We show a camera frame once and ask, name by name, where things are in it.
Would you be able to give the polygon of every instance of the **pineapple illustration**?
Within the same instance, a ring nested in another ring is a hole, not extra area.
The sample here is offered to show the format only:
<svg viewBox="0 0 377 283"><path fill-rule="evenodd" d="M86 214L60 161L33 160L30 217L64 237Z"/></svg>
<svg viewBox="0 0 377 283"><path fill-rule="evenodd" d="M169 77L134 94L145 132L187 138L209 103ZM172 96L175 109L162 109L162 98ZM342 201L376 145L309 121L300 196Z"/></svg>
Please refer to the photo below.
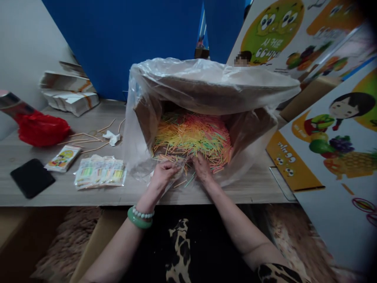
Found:
<svg viewBox="0 0 377 283"><path fill-rule="evenodd" d="M377 170L377 149L369 153L352 151L338 158L328 158L324 165L337 176L337 180L341 180L343 174L347 178L370 176Z"/></svg>

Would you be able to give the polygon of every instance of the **grapes illustration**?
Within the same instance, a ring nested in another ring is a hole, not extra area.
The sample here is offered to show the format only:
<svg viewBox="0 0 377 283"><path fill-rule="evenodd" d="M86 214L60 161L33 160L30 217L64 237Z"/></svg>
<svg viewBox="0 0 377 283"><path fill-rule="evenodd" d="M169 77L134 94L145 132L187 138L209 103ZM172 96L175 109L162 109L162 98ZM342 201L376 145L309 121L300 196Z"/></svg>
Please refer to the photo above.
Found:
<svg viewBox="0 0 377 283"><path fill-rule="evenodd" d="M340 154L350 153L355 150L352 147L350 136L336 136L329 141L329 144Z"/></svg>

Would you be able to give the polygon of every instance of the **white wall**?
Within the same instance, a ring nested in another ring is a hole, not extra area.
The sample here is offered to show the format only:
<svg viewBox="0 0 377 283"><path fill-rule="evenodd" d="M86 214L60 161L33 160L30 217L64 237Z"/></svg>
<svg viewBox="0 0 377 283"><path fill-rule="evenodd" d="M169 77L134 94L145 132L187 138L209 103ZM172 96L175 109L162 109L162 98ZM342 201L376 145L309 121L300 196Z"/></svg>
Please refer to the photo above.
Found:
<svg viewBox="0 0 377 283"><path fill-rule="evenodd" d="M47 102L38 89L45 70L62 72L59 61L74 62L69 47L41 0L0 1L0 89L34 108ZM0 140L17 129L0 111Z"/></svg>

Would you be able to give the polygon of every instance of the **red plastic bag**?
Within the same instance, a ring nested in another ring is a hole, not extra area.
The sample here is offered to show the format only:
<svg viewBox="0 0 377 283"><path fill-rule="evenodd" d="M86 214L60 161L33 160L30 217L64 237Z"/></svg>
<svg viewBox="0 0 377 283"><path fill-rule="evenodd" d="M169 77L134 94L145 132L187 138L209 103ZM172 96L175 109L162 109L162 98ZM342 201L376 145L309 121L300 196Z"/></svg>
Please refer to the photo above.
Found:
<svg viewBox="0 0 377 283"><path fill-rule="evenodd" d="M36 147L60 143L68 136L70 130L66 120L44 115L38 111L31 115L19 114L15 120L20 126L18 130L20 140Z"/></svg>

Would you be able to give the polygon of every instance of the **woman's right hand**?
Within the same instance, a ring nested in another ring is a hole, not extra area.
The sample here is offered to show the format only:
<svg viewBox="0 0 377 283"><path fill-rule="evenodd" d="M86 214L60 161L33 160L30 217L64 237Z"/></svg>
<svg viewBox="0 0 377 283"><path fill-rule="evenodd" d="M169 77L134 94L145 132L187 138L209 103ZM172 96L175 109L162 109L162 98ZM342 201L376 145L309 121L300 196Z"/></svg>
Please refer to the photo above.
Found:
<svg viewBox="0 0 377 283"><path fill-rule="evenodd" d="M209 163L204 158L203 154L199 151L197 152L197 154L197 157L192 155L190 159L194 163L195 171L198 178L203 182L203 185L206 185L214 181L213 174L209 169Z"/></svg>

